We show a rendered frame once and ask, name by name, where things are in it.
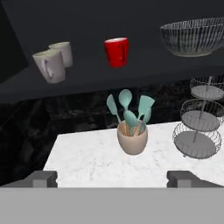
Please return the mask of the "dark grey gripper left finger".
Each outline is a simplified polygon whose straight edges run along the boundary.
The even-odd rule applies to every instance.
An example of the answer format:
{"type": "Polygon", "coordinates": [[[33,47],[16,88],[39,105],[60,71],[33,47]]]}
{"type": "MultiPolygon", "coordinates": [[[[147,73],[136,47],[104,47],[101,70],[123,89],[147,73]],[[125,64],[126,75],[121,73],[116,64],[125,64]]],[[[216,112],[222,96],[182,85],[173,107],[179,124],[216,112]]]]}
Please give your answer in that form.
{"type": "Polygon", "coordinates": [[[4,188],[57,188],[56,171],[35,171],[28,177],[4,185],[4,188]]]}

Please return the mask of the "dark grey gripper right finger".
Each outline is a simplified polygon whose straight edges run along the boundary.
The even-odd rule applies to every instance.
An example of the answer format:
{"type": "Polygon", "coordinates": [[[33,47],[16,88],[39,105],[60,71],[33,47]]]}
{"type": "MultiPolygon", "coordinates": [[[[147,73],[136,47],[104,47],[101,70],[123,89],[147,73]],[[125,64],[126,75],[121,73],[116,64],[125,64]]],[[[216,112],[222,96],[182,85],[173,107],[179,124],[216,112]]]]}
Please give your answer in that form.
{"type": "Polygon", "coordinates": [[[166,174],[167,187],[173,188],[222,188],[222,185],[198,178],[190,171],[168,171],[166,174]]]}

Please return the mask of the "dark cabinet shelf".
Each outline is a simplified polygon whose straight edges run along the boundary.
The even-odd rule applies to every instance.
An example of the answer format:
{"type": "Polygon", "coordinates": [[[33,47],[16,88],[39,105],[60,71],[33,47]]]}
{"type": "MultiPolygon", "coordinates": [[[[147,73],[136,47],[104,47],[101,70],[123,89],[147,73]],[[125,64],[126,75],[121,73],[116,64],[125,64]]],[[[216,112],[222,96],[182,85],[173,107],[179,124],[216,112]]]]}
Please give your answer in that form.
{"type": "Polygon", "coordinates": [[[30,64],[0,84],[3,103],[224,74],[224,50],[179,58],[165,49],[159,32],[171,22],[224,17],[224,0],[2,0],[2,5],[26,58],[60,41],[73,48],[64,81],[49,84],[30,64]],[[121,37],[129,40],[128,60],[115,68],[103,43],[121,37]]]}

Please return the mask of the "beige utensil pot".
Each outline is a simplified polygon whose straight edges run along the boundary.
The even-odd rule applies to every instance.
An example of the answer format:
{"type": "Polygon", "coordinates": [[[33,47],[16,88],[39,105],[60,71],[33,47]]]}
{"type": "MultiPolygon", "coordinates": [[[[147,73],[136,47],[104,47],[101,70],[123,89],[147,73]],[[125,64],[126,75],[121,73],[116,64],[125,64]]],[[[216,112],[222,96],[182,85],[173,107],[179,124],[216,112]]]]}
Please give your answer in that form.
{"type": "Polygon", "coordinates": [[[138,136],[125,136],[121,125],[117,126],[117,139],[122,150],[129,155],[138,155],[144,151],[148,142],[148,129],[144,126],[143,131],[138,136]]]}

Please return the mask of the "teal slotted turner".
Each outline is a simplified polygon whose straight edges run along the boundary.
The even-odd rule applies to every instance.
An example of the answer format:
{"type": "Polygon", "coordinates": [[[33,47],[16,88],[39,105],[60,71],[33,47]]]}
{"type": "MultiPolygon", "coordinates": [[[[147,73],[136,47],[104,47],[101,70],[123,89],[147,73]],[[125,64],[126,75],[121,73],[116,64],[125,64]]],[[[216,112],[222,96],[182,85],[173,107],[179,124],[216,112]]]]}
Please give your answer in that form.
{"type": "Polygon", "coordinates": [[[151,107],[153,106],[155,100],[147,95],[142,95],[138,104],[138,118],[143,118],[143,123],[147,123],[151,118],[151,107]]]}

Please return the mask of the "teal spatula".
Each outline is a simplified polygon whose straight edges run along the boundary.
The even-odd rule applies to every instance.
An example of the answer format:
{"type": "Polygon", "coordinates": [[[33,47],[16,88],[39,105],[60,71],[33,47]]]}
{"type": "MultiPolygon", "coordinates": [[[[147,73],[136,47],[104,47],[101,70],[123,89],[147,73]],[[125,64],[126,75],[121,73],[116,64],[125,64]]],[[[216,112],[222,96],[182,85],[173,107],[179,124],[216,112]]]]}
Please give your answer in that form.
{"type": "Polygon", "coordinates": [[[116,116],[118,122],[121,123],[122,121],[120,119],[120,116],[118,115],[117,106],[116,106],[116,103],[115,103],[114,96],[112,94],[110,94],[107,98],[107,106],[108,106],[108,109],[109,109],[110,113],[113,116],[116,116]]]}

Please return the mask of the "white mug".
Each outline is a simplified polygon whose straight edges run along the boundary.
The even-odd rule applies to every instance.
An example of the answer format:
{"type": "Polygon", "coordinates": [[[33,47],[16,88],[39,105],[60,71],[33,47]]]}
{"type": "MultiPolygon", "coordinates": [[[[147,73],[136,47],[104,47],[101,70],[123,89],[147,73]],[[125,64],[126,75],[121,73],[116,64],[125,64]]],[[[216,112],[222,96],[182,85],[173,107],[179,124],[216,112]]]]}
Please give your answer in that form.
{"type": "Polygon", "coordinates": [[[49,84],[62,82],[66,78],[61,51],[49,49],[35,53],[32,57],[49,84]]]}
{"type": "Polygon", "coordinates": [[[74,63],[72,47],[69,42],[59,42],[48,46],[53,50],[60,50],[62,54],[63,64],[65,68],[71,67],[74,63]]]}

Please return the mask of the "striped glass bowl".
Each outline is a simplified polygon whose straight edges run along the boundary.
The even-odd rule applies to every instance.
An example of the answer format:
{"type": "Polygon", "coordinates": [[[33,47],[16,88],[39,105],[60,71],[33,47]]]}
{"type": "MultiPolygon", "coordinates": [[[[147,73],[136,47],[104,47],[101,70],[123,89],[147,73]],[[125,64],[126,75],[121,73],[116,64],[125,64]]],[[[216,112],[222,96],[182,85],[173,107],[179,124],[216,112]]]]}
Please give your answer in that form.
{"type": "Polygon", "coordinates": [[[211,54],[224,40],[224,17],[178,21],[159,27],[166,49],[179,57],[193,58],[211,54]]]}

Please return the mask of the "red mug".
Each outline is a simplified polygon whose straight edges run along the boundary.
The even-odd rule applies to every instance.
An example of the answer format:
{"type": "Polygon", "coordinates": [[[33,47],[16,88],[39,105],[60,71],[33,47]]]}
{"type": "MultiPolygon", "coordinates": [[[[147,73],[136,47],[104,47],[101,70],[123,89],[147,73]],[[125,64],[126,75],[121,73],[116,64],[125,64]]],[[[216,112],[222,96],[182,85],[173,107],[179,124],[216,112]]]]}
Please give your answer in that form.
{"type": "Polygon", "coordinates": [[[107,39],[103,44],[108,63],[112,67],[118,68],[127,64],[129,52],[129,40],[127,37],[107,39]]]}

